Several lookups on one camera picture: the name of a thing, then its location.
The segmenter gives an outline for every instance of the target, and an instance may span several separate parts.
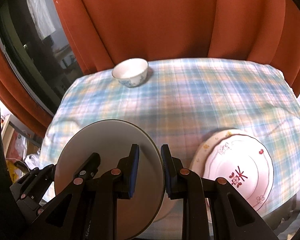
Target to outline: screw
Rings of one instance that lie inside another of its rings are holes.
[[[180,172],[182,175],[188,175],[188,174],[190,173],[190,171],[189,171],[188,169],[186,169],[186,168],[180,169],[179,172]]]
[[[39,209],[38,209],[38,215],[40,215],[43,211],[44,211],[43,208],[39,208]]]
[[[218,182],[219,184],[221,184],[221,185],[224,185],[224,184],[227,183],[227,180],[226,180],[225,178],[219,177],[219,178],[217,179],[217,182]]]
[[[80,185],[82,182],[83,182],[83,179],[82,179],[82,178],[75,178],[75,179],[73,180],[73,183],[74,183],[75,185]]]
[[[111,170],[111,174],[112,175],[119,175],[121,173],[121,171],[120,171],[120,169],[118,169],[118,168],[115,168],[115,169],[112,169]]]

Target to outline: red curtain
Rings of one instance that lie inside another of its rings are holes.
[[[85,74],[132,57],[271,64],[300,93],[300,11],[292,0],[54,0]]]
[[[0,100],[29,129],[41,137],[52,121],[16,78],[0,49]]]

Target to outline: window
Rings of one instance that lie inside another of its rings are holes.
[[[82,71],[53,0],[7,0],[0,9],[0,40],[28,93],[54,114]]]

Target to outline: plaid tablecloth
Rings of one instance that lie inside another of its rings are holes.
[[[147,82],[119,84],[111,70],[77,79],[68,89],[43,141],[40,168],[57,163],[63,147],[85,126],[121,119],[142,128],[160,148],[189,166],[203,138],[226,128],[245,130],[271,155],[274,183],[258,211],[273,211],[300,189],[300,106],[282,73],[253,62],[176,59],[149,63]],[[52,198],[51,188],[46,198]],[[182,208],[176,205],[141,236],[181,238]]]

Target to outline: small white bowl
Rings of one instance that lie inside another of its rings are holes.
[[[142,58],[127,59],[112,70],[112,76],[126,87],[136,87],[147,77],[149,64]]]

